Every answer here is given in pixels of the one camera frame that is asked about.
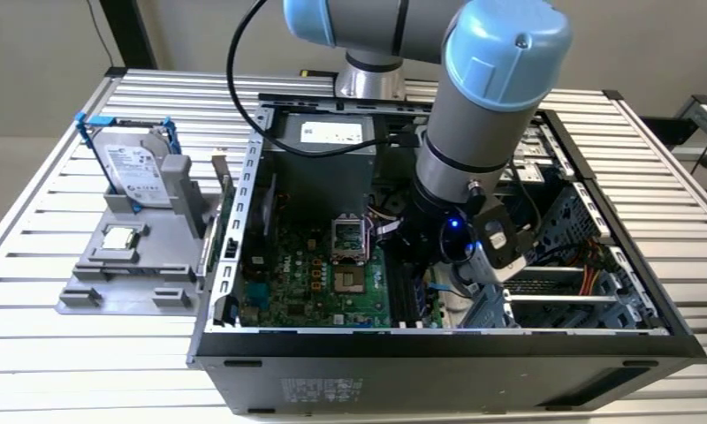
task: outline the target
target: slotted aluminum worktable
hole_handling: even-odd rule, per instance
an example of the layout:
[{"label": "slotted aluminum worktable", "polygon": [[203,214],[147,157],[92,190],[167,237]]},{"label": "slotted aluminum worktable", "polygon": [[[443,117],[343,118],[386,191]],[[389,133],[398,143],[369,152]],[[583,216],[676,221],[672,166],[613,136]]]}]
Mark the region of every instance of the slotted aluminum worktable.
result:
[{"label": "slotted aluminum worktable", "polygon": [[[238,87],[247,107],[256,106],[258,92],[332,95],[324,78],[244,77]],[[410,99],[431,101],[435,90],[434,83],[411,82]],[[542,107],[558,111],[707,352],[707,196],[623,101],[597,91],[557,90]],[[218,190],[212,148],[227,148],[231,171],[239,175],[248,126],[227,98],[222,75],[130,71],[124,78],[106,78],[85,111],[132,119],[171,116],[203,190]],[[107,182],[80,141],[71,126],[0,223],[0,419],[226,421],[231,412],[207,374],[186,365],[194,319],[64,316],[53,310],[106,209]],[[587,417],[598,423],[707,422],[707,363],[594,413],[314,420],[581,422]]]}]

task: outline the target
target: black cable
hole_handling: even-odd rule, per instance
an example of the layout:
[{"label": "black cable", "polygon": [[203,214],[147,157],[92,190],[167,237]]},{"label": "black cable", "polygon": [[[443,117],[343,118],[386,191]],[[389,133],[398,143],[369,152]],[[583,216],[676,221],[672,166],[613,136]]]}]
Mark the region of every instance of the black cable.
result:
[{"label": "black cable", "polygon": [[513,175],[514,179],[517,180],[517,184],[519,185],[521,193],[523,194],[525,199],[530,203],[531,210],[534,211],[534,226],[531,227],[531,234],[534,234],[534,237],[537,238],[538,233],[541,232],[542,227],[542,215],[541,210],[538,209],[538,205],[534,202],[534,199],[530,196],[530,192],[527,192],[527,187],[523,186],[523,183],[521,182],[521,176],[519,176],[519,170],[517,170],[517,164],[514,163],[513,158],[510,159],[510,174]]},{"label": "black cable", "polygon": [[344,148],[328,150],[327,152],[308,152],[308,151],[299,150],[298,148],[291,147],[290,145],[283,143],[280,140],[278,140],[258,125],[252,117],[248,115],[248,112],[244,109],[244,105],[242,104],[240,99],[238,98],[238,92],[236,92],[236,82],[235,82],[235,75],[234,75],[234,68],[236,64],[236,50],[238,50],[238,44],[240,42],[240,38],[244,35],[244,31],[247,30],[248,23],[254,19],[255,15],[259,12],[259,9],[262,8],[266,2],[267,0],[258,0],[251,6],[251,9],[248,9],[247,14],[244,15],[240,22],[238,23],[236,32],[234,33],[234,39],[231,40],[231,46],[230,46],[230,49],[227,50],[227,63],[226,63],[227,91],[231,94],[231,99],[234,101],[234,105],[236,106],[238,113],[247,121],[248,126],[251,126],[251,128],[258,132],[259,135],[262,135],[262,137],[264,137],[267,141],[270,141],[274,145],[276,145],[279,148],[282,148],[291,154],[308,157],[308,158],[316,158],[316,159],[323,158],[323,157],[343,155],[348,152],[354,152],[370,146],[377,146],[378,144],[395,143],[394,140],[370,140],[370,141],[360,142],[359,144],[347,146]]},{"label": "black cable", "polygon": [[453,294],[455,294],[457,296],[459,296],[461,298],[465,298],[465,299],[471,300],[471,296],[465,296],[465,295],[461,294],[458,291],[454,291],[454,290],[451,290],[451,289],[435,289],[435,290],[438,290],[438,292],[453,293]]},{"label": "black cable", "polygon": [[99,32],[99,26],[96,24],[95,8],[92,7],[92,2],[89,0],[85,0],[85,4],[89,6],[89,14],[92,15],[92,23],[95,24],[96,36],[99,37],[99,42],[103,43],[103,47],[106,48],[107,58],[110,59],[110,67],[112,68],[115,66],[114,55],[110,54],[110,49],[107,48],[107,43],[106,43],[106,39],[103,38],[103,33]]},{"label": "black cable", "polygon": [[707,146],[705,146],[705,150],[702,151],[702,154],[700,155],[700,157],[697,158],[697,162],[694,163],[694,166],[693,166],[693,171],[690,172],[690,174],[694,175],[694,172],[697,171],[697,167],[700,166],[700,161],[702,160],[702,158],[705,157],[705,154],[707,153]]}]

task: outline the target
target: wire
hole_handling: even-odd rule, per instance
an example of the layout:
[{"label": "wire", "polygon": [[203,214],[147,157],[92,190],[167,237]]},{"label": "wire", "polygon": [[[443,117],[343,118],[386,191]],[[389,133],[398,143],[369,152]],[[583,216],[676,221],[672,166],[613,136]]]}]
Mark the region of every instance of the wire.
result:
[{"label": "wire", "polygon": [[451,289],[443,289],[443,288],[437,288],[437,287],[430,287],[430,288],[431,288],[431,289],[435,289],[438,292],[453,293],[454,295],[459,296],[461,298],[471,300],[471,296],[465,296],[463,294],[461,294],[461,293],[459,293],[458,291],[455,291],[455,290],[451,290]]},{"label": "wire", "polygon": [[278,140],[255,122],[252,117],[248,115],[247,110],[244,109],[244,105],[240,102],[240,99],[238,98],[238,91],[236,91],[236,81],[235,81],[235,75],[234,75],[234,69],[236,67],[236,51],[238,51],[238,44],[240,43],[240,38],[244,35],[244,31],[247,30],[248,23],[254,19],[255,15],[259,12],[259,9],[262,9],[262,6],[267,0],[258,0],[254,5],[251,6],[251,9],[248,9],[247,14],[242,18],[240,22],[238,23],[236,32],[234,33],[234,39],[231,40],[231,45],[227,50],[227,63],[226,63],[226,79],[227,79],[227,91],[231,94],[231,100],[234,101],[234,105],[236,106],[236,110],[239,115],[244,118],[247,121],[248,126],[258,132],[258,134],[264,137],[270,143],[272,143],[275,146],[290,152],[292,155],[308,157],[312,159],[319,159],[323,157],[331,157],[343,155],[348,152],[354,152],[356,150],[360,150],[363,148],[367,148],[370,146],[377,146],[378,144],[393,144],[395,143],[395,140],[385,139],[385,140],[369,140],[363,141],[359,144],[354,144],[351,146],[347,146],[344,148],[338,148],[335,150],[328,150],[327,152],[308,152],[306,150],[300,150],[298,148],[291,147],[288,144],[286,144],[283,141]]},{"label": "wire", "polygon": [[379,216],[382,219],[386,219],[389,221],[395,221],[398,218],[395,216],[390,216],[379,212],[371,205],[367,206],[369,211]]},{"label": "wire", "polygon": [[702,160],[702,158],[705,157],[706,154],[707,154],[707,146],[705,146],[705,150],[702,151],[702,154],[697,158],[697,162],[694,163],[693,171],[690,172],[690,174],[694,175],[694,172],[697,171],[697,167],[700,166],[700,162],[701,162],[701,160]]},{"label": "wire", "polygon": [[598,272],[595,273],[590,281],[590,291],[587,292],[587,296],[591,296],[591,292],[594,291],[594,284],[598,282],[598,278],[601,278],[601,273],[602,273],[602,270],[598,269]]},{"label": "wire", "polygon": [[517,180],[517,184],[519,185],[521,193],[523,194],[525,199],[530,203],[531,210],[534,212],[534,227],[531,228],[531,234],[534,234],[535,238],[538,233],[541,232],[542,227],[542,215],[541,210],[538,209],[538,205],[534,202],[534,199],[530,196],[530,192],[527,192],[527,187],[523,186],[523,183],[521,182],[521,176],[519,176],[519,170],[517,170],[517,164],[514,163],[513,158],[510,159],[510,173]]},{"label": "wire", "polygon": [[110,67],[112,68],[115,66],[114,55],[110,54],[110,49],[107,48],[106,39],[103,38],[103,34],[99,32],[99,25],[96,24],[95,8],[92,7],[91,0],[85,0],[85,4],[89,6],[89,14],[92,15],[92,23],[95,24],[96,36],[99,37],[99,42],[103,44],[103,47],[106,48],[107,59],[110,60]]}]

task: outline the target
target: sticker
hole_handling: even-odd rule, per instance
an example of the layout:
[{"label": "sticker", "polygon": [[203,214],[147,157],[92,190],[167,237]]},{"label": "sticker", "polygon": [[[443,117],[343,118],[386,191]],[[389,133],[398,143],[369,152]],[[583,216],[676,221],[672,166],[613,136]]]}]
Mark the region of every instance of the sticker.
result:
[{"label": "sticker", "polygon": [[152,152],[142,147],[119,145],[108,145],[106,150],[128,197],[142,206],[170,208],[166,183]]},{"label": "sticker", "polygon": [[362,124],[306,122],[302,124],[302,143],[359,144]]},{"label": "sticker", "polygon": [[283,378],[283,395],[291,403],[358,402],[363,378]]}]

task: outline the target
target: blue plastic clip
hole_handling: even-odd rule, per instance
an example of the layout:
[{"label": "blue plastic clip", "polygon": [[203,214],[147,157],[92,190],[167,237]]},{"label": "blue plastic clip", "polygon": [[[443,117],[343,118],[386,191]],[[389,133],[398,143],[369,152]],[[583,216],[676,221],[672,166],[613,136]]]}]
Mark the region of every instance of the blue plastic clip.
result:
[{"label": "blue plastic clip", "polygon": [[79,134],[81,135],[81,139],[84,140],[84,144],[88,148],[92,149],[92,152],[95,152],[95,158],[96,162],[99,163],[100,168],[103,169],[103,174],[107,178],[107,183],[110,184],[110,192],[112,194],[118,194],[116,186],[114,185],[114,179],[110,177],[110,174],[107,173],[106,166],[103,166],[103,160],[99,157],[99,152],[95,148],[95,142],[92,141],[92,137],[89,136],[89,132],[85,128],[85,113],[79,112],[76,113],[76,129],[79,131]]},{"label": "blue plastic clip", "polygon": [[167,117],[162,124],[167,129],[167,137],[170,138],[170,151],[176,155],[182,155],[180,141],[178,140],[176,123]]}]

